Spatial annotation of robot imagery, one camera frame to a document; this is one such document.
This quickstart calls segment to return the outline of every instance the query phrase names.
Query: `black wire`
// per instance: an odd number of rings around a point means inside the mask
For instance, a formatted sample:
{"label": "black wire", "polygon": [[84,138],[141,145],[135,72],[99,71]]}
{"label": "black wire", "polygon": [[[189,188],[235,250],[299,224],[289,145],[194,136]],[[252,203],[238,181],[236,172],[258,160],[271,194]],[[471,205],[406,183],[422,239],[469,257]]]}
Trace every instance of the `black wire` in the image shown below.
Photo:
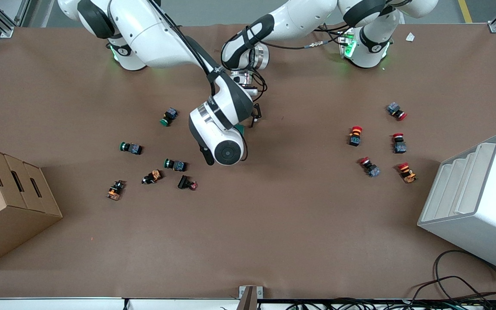
{"label": "black wire", "polygon": [[[191,54],[198,61],[198,64],[204,70],[204,73],[206,74],[206,76],[209,75],[210,71],[206,67],[206,64],[204,63],[201,55],[197,51],[195,51],[195,49],[192,47],[192,45],[189,43],[189,41],[187,41],[187,38],[185,37],[185,35],[183,34],[183,32],[181,32],[181,30],[179,29],[179,26],[177,26],[177,24],[173,21],[173,19],[171,19],[171,17],[169,15],[167,15],[167,13],[163,12],[163,10],[160,9],[160,6],[158,6],[158,4],[155,2],[155,0],[149,0],[149,2],[150,2],[150,4],[152,4],[152,6],[154,7],[154,9],[156,11],[158,11],[158,13],[165,19],[165,21],[171,27],[171,29],[173,29],[175,31],[175,33],[177,33],[177,35],[179,36],[179,38],[181,39],[181,41],[183,41],[183,43],[185,44],[185,46],[187,46],[187,48],[189,49],[189,51],[191,52]],[[214,96],[215,95],[215,84],[214,84],[214,82],[210,82],[210,87],[212,89],[212,96]]]}
{"label": "black wire", "polygon": [[[480,295],[483,297],[487,297],[487,296],[496,295],[496,292],[485,292],[485,293],[480,293]],[[454,298],[454,299],[459,300],[459,301],[466,301],[466,300],[472,300],[475,297],[477,297],[477,296],[476,295],[470,295],[470,296],[465,296],[464,298]]]}
{"label": "black wire", "polygon": [[429,285],[432,285],[432,284],[435,284],[435,283],[439,283],[443,280],[447,280],[447,279],[452,279],[452,278],[455,278],[455,279],[459,279],[461,280],[462,282],[464,282],[468,287],[471,288],[471,290],[475,290],[474,287],[472,287],[470,284],[468,284],[468,282],[466,282],[463,278],[459,277],[459,276],[446,276],[446,277],[442,277],[442,278],[438,278],[436,280],[433,280],[433,281],[429,281],[429,282],[426,282],[425,284],[421,285],[417,291],[415,292],[415,295],[413,296],[413,298],[411,299],[411,301],[409,302],[409,304],[406,304],[405,306],[403,306],[403,310],[407,310],[408,308],[410,308],[410,306],[412,306],[417,298],[417,296],[419,295],[419,292],[429,286]]}
{"label": "black wire", "polygon": [[325,31],[326,33],[329,35],[330,39],[332,39],[332,41],[338,45],[342,45],[342,43],[340,43],[340,41],[336,41],[333,37],[332,37],[332,34],[331,32],[329,31],[329,28],[326,26],[326,24],[323,23],[323,27],[325,28]]}
{"label": "black wire", "polygon": [[337,27],[337,28],[332,28],[332,29],[323,29],[321,26],[319,26],[317,29],[313,30],[315,32],[329,32],[329,31],[336,31],[336,30],[340,30],[340,29],[344,29],[346,28],[348,25],[343,25],[343,26],[340,26],[340,27]]}
{"label": "black wire", "polygon": [[264,95],[264,92],[267,92],[268,86],[264,77],[256,69],[252,69],[252,73],[254,73],[252,75],[254,77],[254,81],[262,87],[261,91],[258,90],[260,94],[253,100],[253,102],[256,102],[259,98],[261,98],[261,96]]}
{"label": "black wire", "polygon": [[[434,272],[435,272],[435,278],[436,278],[436,279],[438,279],[438,278],[439,278],[439,261],[441,260],[441,258],[442,258],[443,256],[445,256],[445,255],[446,255],[446,254],[448,254],[448,253],[463,253],[463,254],[465,254],[465,255],[469,255],[469,256],[471,256],[471,257],[474,257],[474,258],[478,259],[479,261],[481,261],[482,263],[484,263],[485,265],[487,265],[490,269],[492,269],[492,270],[493,270],[493,271],[495,271],[495,273],[496,273],[496,268],[495,268],[492,264],[488,263],[487,261],[484,261],[484,260],[483,260],[483,259],[481,259],[480,257],[477,257],[476,255],[474,255],[474,254],[472,254],[472,253],[470,253],[470,252],[468,252],[468,251],[462,251],[462,250],[449,250],[449,251],[445,251],[445,252],[441,253],[441,254],[440,254],[440,255],[439,255],[439,256],[435,259],[435,262],[434,262]],[[465,284],[466,284],[468,287],[470,287],[470,288],[472,289],[472,291],[474,291],[474,293],[475,293],[478,297],[480,297],[480,298],[484,299],[486,302],[489,302],[487,299],[485,299],[484,297],[482,297],[482,296],[481,296],[481,294],[480,294],[479,292],[477,292],[477,291],[474,289],[474,287],[471,287],[471,286],[470,286],[470,284],[467,284],[467,282],[466,282],[466,281],[463,281],[463,282],[465,282]],[[453,298],[451,298],[451,296],[450,296],[450,295],[449,295],[449,294],[445,291],[445,288],[444,288],[444,287],[443,287],[443,285],[441,284],[441,280],[440,280],[440,281],[438,281],[438,282],[437,282],[437,284],[439,285],[439,287],[441,288],[441,290],[443,291],[443,293],[445,294],[445,296],[447,296],[447,297],[449,298],[449,300],[453,300]]]}
{"label": "black wire", "polygon": [[[343,33],[338,34],[337,37],[331,37],[331,39],[329,41],[325,41],[324,44],[331,43],[332,41],[338,39],[339,37],[342,37],[342,35],[344,33],[346,33],[350,29],[351,28],[348,28],[347,30],[343,31]],[[249,26],[246,26],[246,30],[250,30],[250,32],[252,33],[252,36],[256,37],[256,34],[254,33],[254,30],[252,30],[252,28],[250,28]],[[263,44],[268,45],[270,47],[276,47],[278,49],[284,49],[284,50],[304,50],[304,49],[309,49],[309,45],[300,46],[300,47],[281,46],[281,45],[274,45],[274,44],[268,43],[268,42],[263,41],[263,40],[260,40],[260,43],[263,43]]]}
{"label": "black wire", "polygon": [[[456,276],[449,276],[449,277],[444,277],[441,278],[440,281],[450,279],[451,277]],[[336,298],[334,300],[275,300],[275,301],[263,301],[263,304],[291,304],[288,306],[288,310],[292,309],[294,307],[298,307],[299,309],[306,310],[307,305],[313,306],[314,308],[319,308],[316,306],[316,304],[322,304],[325,309],[327,310],[350,310],[354,306],[358,307],[361,309],[361,305],[363,308],[368,308],[366,305],[372,306],[372,308],[376,308],[375,304],[385,304],[386,307],[383,310],[397,310],[397,309],[410,309],[410,310],[415,310],[415,308],[425,308],[425,310],[460,310],[461,307],[455,304],[447,304],[449,300],[416,300],[416,296],[418,296],[419,291],[428,286],[435,284],[437,280],[427,282],[423,284],[417,292],[415,293],[415,297],[411,299],[411,302],[407,302],[406,300],[356,300],[352,298]],[[496,293],[496,292],[488,292],[488,293],[483,293],[483,295],[486,294],[491,294],[491,293]],[[455,298],[455,300],[462,300],[462,299],[467,299],[465,298]],[[339,308],[334,308],[332,304],[342,304],[339,306]],[[481,300],[476,300],[476,301],[470,301],[468,302],[469,306],[482,306],[484,310],[496,310],[496,301],[492,301],[491,305],[484,304],[483,301]]]}

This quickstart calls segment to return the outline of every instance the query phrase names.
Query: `cardboard box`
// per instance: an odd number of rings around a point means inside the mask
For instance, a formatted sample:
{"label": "cardboard box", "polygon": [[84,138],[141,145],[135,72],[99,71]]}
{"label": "cardboard box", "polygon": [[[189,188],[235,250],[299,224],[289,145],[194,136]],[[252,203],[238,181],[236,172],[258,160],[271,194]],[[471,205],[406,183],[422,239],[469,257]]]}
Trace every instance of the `cardboard box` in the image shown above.
{"label": "cardboard box", "polygon": [[0,153],[0,257],[61,218],[41,169]]}

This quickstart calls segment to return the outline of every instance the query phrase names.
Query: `white shelf rack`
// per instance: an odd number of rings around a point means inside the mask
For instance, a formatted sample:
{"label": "white shelf rack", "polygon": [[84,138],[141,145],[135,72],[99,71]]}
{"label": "white shelf rack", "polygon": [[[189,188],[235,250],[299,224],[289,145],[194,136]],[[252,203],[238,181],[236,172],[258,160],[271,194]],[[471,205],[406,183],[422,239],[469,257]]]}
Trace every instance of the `white shelf rack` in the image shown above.
{"label": "white shelf rack", "polygon": [[496,136],[441,163],[418,225],[496,265]]}

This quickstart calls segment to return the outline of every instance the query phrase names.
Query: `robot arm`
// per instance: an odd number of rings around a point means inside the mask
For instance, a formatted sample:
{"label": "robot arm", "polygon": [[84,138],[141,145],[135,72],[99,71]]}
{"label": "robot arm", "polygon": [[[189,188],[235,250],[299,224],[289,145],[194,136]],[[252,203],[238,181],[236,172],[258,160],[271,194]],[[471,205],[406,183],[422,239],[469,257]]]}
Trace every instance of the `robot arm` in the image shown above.
{"label": "robot arm", "polygon": [[392,0],[388,4],[410,17],[421,18],[435,8],[437,0]]}
{"label": "robot arm", "polygon": [[[204,66],[209,72],[208,80],[219,86],[219,92],[191,112],[189,129],[208,164],[213,164],[214,159],[223,165],[240,161],[244,141],[233,126],[250,116],[252,100],[196,41],[181,38],[161,8],[147,0],[76,0],[75,3],[80,21],[91,33],[108,39],[111,44],[113,40],[122,40],[124,54],[143,65],[155,68]],[[70,1],[59,0],[59,5],[61,9],[65,7],[63,11],[73,11]]]}
{"label": "robot arm", "polygon": [[338,0],[344,22],[351,28],[372,23],[386,6],[386,0]]}
{"label": "robot arm", "polygon": [[386,56],[391,36],[399,25],[402,14],[420,18],[431,12],[436,4],[437,0],[388,0],[371,23],[354,28],[348,34],[344,39],[347,46],[340,47],[342,56],[358,67],[372,68],[378,65]]}
{"label": "robot arm", "polygon": [[222,49],[222,64],[230,70],[264,69],[269,53],[262,40],[305,37],[336,8],[336,0],[288,0],[232,37]]}

